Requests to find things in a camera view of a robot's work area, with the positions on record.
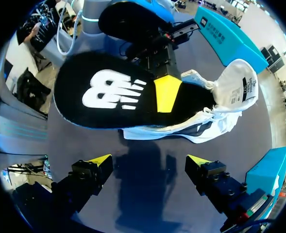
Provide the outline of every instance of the new balance logo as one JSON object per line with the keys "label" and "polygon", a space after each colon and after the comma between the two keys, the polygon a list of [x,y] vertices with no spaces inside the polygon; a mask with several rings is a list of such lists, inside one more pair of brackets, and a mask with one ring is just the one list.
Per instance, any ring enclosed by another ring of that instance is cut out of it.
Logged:
{"label": "new balance logo", "polygon": [[[132,91],[144,90],[140,85],[146,82],[135,80],[131,84],[131,77],[110,69],[97,72],[90,81],[91,88],[83,95],[83,105],[89,108],[116,108],[117,103],[137,103],[138,99],[128,96],[139,97],[141,93]],[[124,104],[122,109],[136,109],[133,105]]]}

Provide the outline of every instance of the yellow triangle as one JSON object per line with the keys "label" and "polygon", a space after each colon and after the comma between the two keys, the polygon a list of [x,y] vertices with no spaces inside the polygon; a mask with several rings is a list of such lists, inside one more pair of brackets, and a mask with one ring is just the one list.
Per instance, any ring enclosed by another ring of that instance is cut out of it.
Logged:
{"label": "yellow triangle", "polygon": [[101,165],[101,163],[104,162],[109,156],[112,156],[112,155],[111,155],[111,154],[103,155],[103,156],[101,156],[101,157],[88,160],[88,162],[93,162],[93,163],[95,163],[95,164],[97,164],[97,165],[99,166],[99,165]]}
{"label": "yellow triangle", "polygon": [[157,111],[159,113],[170,113],[182,81],[167,75],[153,82],[156,87]]}
{"label": "yellow triangle", "polygon": [[201,164],[205,164],[205,163],[211,163],[211,161],[193,156],[191,154],[188,154],[187,156],[189,156],[198,166],[201,166]]}

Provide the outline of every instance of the white sneaker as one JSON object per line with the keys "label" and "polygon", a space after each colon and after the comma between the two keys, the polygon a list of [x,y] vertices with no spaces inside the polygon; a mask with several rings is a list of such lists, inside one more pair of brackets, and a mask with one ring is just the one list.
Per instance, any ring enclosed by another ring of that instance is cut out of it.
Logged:
{"label": "white sneaker", "polygon": [[204,108],[187,121],[163,128],[133,127],[123,129],[124,138],[154,140],[170,135],[183,136],[193,143],[202,143],[230,132],[242,111],[258,100],[258,80],[246,61],[232,61],[215,82],[207,81],[195,70],[182,74],[182,81],[211,90],[216,105]]}

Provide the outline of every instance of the teal panel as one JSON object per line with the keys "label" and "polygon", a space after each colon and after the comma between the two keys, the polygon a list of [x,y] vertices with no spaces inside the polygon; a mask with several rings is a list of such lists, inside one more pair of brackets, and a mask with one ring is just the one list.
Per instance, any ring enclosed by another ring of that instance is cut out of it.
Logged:
{"label": "teal panel", "polygon": [[256,45],[233,22],[203,7],[198,8],[195,21],[224,66],[238,58],[248,62],[257,74],[268,66]]}
{"label": "teal panel", "polygon": [[279,175],[279,187],[275,190],[272,206],[262,216],[265,218],[277,201],[286,174],[286,147],[270,149],[267,154],[246,174],[248,193],[261,188],[271,194],[275,179]]}

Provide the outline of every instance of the table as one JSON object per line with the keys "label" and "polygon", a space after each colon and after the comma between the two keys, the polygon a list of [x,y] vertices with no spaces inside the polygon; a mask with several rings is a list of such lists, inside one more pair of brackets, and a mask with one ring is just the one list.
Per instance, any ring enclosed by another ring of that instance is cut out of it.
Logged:
{"label": "table", "polygon": [[[177,14],[176,21],[191,16]],[[195,69],[216,80],[224,69],[199,31],[176,50],[181,72]],[[187,154],[220,160],[239,182],[271,148],[271,130],[261,90],[234,129],[193,144],[185,138],[127,141],[117,130],[90,130],[65,121],[51,104],[48,117],[49,161],[53,180],[63,179],[79,159],[111,153],[114,172],[98,196],[92,196],[77,221],[102,232],[219,232],[226,220],[201,197],[185,173]]]}

